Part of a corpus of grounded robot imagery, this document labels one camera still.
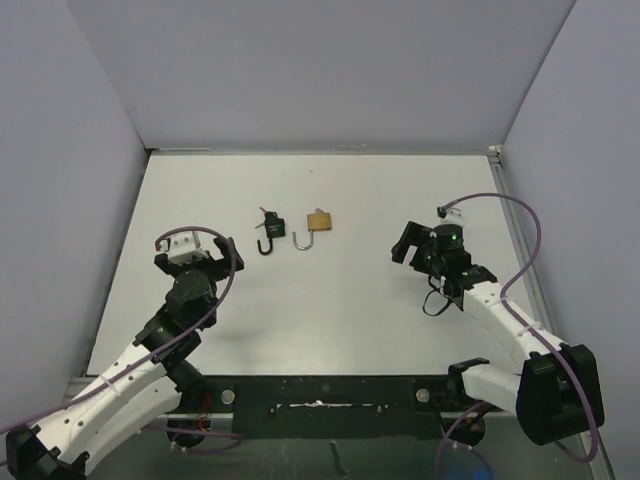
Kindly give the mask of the black-headed keys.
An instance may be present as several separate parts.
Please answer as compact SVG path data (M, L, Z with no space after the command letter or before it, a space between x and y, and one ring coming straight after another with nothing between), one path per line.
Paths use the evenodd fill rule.
M271 225L274 225L278 220L278 214L275 211L267 210L264 207L260 207L261 212L263 213L263 220L255 226L256 229L261 227L269 229Z

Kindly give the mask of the black padlock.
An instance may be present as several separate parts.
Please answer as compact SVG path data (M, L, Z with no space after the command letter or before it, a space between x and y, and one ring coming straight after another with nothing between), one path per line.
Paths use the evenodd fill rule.
M268 241L268 248L264 249L261 241L257 240L257 248L258 252L262 256L270 255L273 252L273 241L276 238L282 238L286 236L286 223L285 220L278 216L278 220L274 225L271 225L269 229L264 228L266 233L266 238Z

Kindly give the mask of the brass padlock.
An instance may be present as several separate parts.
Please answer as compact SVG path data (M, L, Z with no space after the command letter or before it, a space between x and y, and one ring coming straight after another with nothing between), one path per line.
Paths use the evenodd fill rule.
M308 242L306 244L300 243L298 234L295 231L292 232L293 245L300 251L307 251L314 246L314 234L316 232L330 231L332 229L332 218L329 212L316 214L313 211L306 216L306 220L308 231Z

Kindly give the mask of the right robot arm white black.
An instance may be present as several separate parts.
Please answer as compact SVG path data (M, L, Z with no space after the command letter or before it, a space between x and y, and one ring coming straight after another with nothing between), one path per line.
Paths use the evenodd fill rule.
M432 293L476 320L520 369L507 372L481 358L450 366L445 395L452 406L466 409L484 401L509 412L537 445L603 425L594 354L546 331L508 299L497 277L465 250L462 226L430 228L410 221L391 259L426 275Z

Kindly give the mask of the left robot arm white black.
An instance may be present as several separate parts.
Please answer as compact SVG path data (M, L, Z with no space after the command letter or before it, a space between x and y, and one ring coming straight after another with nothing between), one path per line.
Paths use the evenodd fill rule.
M202 247L201 227L172 230L154 243L154 264L173 283L154 316L122 354L63 405L2 428L3 466L15 479L85 479L115 447L175 408L190 411L204 395L203 375L187 358L200 331L215 325L244 262L230 237L214 234L220 256Z

